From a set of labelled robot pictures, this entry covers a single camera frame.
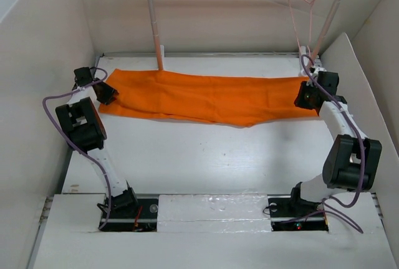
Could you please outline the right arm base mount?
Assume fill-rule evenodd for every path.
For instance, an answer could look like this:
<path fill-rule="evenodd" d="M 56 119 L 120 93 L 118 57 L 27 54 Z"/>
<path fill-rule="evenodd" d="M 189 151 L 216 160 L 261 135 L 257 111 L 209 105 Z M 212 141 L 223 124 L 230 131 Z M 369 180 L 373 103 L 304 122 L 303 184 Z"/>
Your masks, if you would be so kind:
<path fill-rule="evenodd" d="M 262 212 L 273 232 L 329 231 L 318 203 L 294 202 L 290 195 L 269 195 Z"/>

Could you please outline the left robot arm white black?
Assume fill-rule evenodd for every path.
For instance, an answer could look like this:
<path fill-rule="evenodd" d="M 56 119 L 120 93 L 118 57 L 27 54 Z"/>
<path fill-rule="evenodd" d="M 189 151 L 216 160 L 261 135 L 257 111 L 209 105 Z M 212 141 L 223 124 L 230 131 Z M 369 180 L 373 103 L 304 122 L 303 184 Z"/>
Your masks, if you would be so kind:
<path fill-rule="evenodd" d="M 104 204 L 99 204 L 103 211 L 110 211 L 125 217 L 132 217 L 138 212 L 139 202 L 128 182 L 122 179 L 110 162 L 105 149 L 107 134 L 91 99 L 109 105 L 117 99 L 116 89 L 96 78 L 89 67 L 74 70 L 75 86 L 80 92 L 72 95 L 68 103 L 55 108 L 55 113 L 63 133 L 85 154 L 94 158 L 97 174 L 103 176 L 103 184 L 110 194 Z"/>

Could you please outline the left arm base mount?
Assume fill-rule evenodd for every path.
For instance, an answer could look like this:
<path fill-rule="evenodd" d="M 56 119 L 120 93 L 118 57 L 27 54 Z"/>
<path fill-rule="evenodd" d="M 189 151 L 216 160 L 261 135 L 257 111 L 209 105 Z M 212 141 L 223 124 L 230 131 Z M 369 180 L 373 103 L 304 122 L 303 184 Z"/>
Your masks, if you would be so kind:
<path fill-rule="evenodd" d="M 139 197 L 138 206 L 125 210 L 112 210 L 106 220 L 105 205 L 97 204 L 102 216 L 99 227 L 102 232 L 156 232 L 159 197 Z"/>

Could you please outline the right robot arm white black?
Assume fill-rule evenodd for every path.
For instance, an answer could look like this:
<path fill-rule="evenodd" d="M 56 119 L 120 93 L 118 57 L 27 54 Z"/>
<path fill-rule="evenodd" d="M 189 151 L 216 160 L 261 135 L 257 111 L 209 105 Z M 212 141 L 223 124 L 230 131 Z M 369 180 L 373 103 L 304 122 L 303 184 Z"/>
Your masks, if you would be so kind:
<path fill-rule="evenodd" d="M 295 215 L 343 191 L 369 191 L 375 180 L 382 144 L 357 126 L 346 99 L 336 94 L 338 85 L 337 73 L 312 68 L 294 101 L 296 107 L 316 111 L 334 139 L 321 174 L 292 188 L 288 208 Z"/>

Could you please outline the orange trousers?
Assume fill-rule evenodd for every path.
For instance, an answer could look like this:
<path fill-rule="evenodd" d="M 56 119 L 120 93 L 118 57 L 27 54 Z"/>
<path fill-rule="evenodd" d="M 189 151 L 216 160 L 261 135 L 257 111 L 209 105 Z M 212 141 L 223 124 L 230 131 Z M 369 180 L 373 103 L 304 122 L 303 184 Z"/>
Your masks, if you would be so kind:
<path fill-rule="evenodd" d="M 316 117 L 296 107 L 304 78 L 187 75 L 165 70 L 115 69 L 107 84 L 118 91 L 99 112 L 143 119 L 172 119 L 250 127 L 291 118 Z"/>

